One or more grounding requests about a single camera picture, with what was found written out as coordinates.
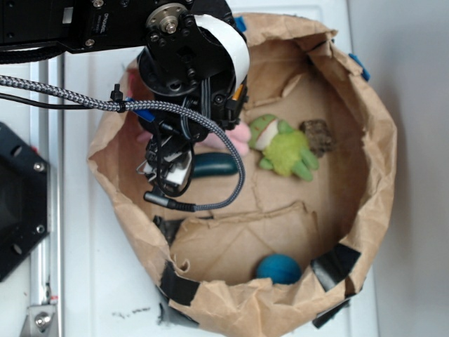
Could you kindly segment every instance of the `braided cable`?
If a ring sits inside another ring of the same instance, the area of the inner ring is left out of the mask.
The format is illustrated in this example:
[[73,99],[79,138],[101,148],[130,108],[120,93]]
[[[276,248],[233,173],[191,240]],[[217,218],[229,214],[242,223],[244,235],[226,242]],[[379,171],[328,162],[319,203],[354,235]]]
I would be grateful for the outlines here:
[[226,145],[229,150],[229,153],[234,158],[236,162],[237,169],[239,171],[239,181],[232,192],[232,194],[224,201],[214,203],[214,204],[204,204],[204,205],[195,205],[195,211],[206,211],[211,209],[220,209],[230,205],[239,195],[243,184],[245,183],[245,169],[243,166],[243,162],[241,160],[240,154],[237,149],[234,147],[234,144],[229,140],[226,136],[226,133],[211,119],[206,118],[195,112],[194,110],[187,109],[185,107],[181,107],[179,105],[155,100],[140,100],[140,101],[127,101],[117,103],[113,101],[102,101],[96,100],[95,98],[90,98],[85,95],[81,95],[80,93],[75,93],[73,91],[68,91],[63,88],[58,88],[57,86],[51,86],[49,84],[43,84],[40,82],[29,81],[26,79],[18,79],[15,77],[9,77],[0,75],[0,86],[7,86],[12,88],[25,89],[28,91],[35,91],[37,93],[44,93],[46,95],[51,95],[59,98],[64,98],[65,100],[70,100],[74,103],[78,103],[83,105],[84,107],[99,109],[103,111],[121,111],[122,105],[124,104],[126,110],[134,111],[134,110],[161,110],[166,112],[172,112],[175,114],[179,114],[180,116],[186,116],[204,126],[210,132],[213,132],[217,135],[217,137]]

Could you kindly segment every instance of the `green plush toy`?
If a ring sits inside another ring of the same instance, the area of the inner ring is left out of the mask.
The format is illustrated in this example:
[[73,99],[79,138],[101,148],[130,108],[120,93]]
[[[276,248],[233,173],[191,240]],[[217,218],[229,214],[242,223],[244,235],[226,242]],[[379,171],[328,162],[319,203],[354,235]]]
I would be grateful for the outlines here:
[[259,163],[261,168],[285,177],[294,173],[305,181],[312,181],[310,170],[317,170],[319,163],[303,132],[272,114],[255,119],[250,130],[250,147],[264,155]]

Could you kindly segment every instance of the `blue ball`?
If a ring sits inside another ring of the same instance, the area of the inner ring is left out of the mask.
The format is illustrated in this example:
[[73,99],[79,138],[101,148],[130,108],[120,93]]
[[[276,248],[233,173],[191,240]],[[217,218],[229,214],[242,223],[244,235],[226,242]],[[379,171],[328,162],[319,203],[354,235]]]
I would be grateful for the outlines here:
[[301,268],[290,256],[274,254],[264,258],[258,265],[256,277],[269,277],[273,283],[293,284],[301,278]]

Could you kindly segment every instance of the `brown paper bag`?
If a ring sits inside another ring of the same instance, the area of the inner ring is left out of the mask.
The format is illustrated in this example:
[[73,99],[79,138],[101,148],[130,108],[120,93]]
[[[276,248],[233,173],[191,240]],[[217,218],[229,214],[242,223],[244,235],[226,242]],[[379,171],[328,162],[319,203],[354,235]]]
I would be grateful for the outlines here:
[[[396,127],[361,67],[331,41],[336,31],[292,16],[243,18],[251,66],[242,120],[271,113],[297,127],[324,119],[335,149],[320,159],[313,182],[260,170],[260,153],[252,151],[243,159],[245,187],[227,208],[191,216],[148,204],[142,196],[150,187],[135,173],[145,144],[136,141],[141,128],[133,113],[105,113],[88,164],[171,307],[226,336],[275,337],[361,290],[389,224]],[[151,98],[135,67],[134,62],[124,75],[122,90],[128,90],[132,74],[134,98]],[[194,180],[180,201],[220,201],[235,182]],[[154,216],[190,217],[169,246]],[[304,270],[301,280],[286,286],[252,279],[271,253],[292,256]],[[332,270],[341,277],[329,277]]]

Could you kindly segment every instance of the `dark green object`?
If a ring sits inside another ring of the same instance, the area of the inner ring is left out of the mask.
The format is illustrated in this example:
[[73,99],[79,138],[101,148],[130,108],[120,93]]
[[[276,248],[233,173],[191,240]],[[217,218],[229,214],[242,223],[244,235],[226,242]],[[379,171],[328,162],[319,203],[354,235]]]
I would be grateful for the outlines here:
[[230,154],[211,152],[195,156],[193,178],[232,176],[238,171],[237,165]]

